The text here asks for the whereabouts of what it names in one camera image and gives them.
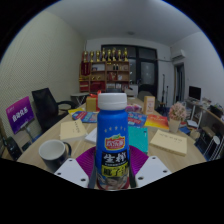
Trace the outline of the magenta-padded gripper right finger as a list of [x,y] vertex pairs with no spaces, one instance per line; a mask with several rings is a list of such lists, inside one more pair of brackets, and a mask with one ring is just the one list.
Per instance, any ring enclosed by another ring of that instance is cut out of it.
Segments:
[[132,188],[143,187],[170,174],[157,156],[147,156],[138,148],[130,147],[129,181]]

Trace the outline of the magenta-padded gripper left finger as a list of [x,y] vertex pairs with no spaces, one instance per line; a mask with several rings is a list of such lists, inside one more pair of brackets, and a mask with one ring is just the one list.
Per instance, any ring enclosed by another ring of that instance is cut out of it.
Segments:
[[67,159],[55,175],[78,186],[93,189],[96,184],[95,151],[96,147],[92,147],[76,159]]

